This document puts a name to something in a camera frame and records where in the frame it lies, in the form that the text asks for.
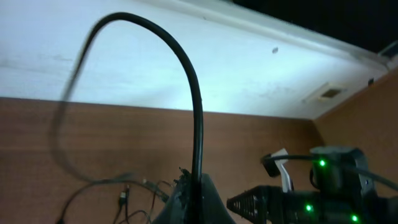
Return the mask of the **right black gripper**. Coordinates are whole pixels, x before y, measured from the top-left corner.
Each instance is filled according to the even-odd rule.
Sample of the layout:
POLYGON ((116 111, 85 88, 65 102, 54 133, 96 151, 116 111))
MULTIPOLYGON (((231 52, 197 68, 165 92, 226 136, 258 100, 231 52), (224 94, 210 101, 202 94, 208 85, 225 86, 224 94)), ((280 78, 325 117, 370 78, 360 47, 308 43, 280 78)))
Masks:
POLYGON ((251 223, 323 223, 322 197, 320 192, 257 186, 227 199, 226 206, 251 223))

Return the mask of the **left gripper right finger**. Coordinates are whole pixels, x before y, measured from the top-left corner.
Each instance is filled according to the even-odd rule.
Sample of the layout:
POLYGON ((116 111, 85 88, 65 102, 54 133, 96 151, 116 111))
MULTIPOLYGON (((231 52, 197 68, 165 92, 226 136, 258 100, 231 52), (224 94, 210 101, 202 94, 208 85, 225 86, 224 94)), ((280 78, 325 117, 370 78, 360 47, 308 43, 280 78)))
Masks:
POLYGON ((201 223, 235 224, 208 174, 201 175, 201 223))

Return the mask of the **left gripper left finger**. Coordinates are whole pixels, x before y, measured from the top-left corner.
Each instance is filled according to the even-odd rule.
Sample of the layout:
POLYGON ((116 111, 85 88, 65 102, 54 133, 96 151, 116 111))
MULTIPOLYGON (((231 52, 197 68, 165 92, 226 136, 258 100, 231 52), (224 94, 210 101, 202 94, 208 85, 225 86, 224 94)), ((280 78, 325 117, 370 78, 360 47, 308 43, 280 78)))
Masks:
POLYGON ((177 180, 175 189, 152 224, 186 224, 188 222, 192 195, 191 173, 186 169, 180 169, 180 171, 182 174, 177 180))

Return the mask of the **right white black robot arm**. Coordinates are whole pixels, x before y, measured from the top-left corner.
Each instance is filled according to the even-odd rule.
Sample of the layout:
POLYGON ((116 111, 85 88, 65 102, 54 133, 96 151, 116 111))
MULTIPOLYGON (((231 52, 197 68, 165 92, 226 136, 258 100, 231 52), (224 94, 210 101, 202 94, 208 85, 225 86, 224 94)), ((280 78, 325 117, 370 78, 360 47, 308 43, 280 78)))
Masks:
POLYGON ((356 147, 314 147, 310 155, 285 149, 268 154, 261 164, 280 187, 260 185, 228 199, 227 208, 251 223, 397 223, 397 197, 378 196, 375 183, 394 190, 397 184, 368 170, 356 147), (285 163, 310 161, 313 191, 294 189, 285 163))

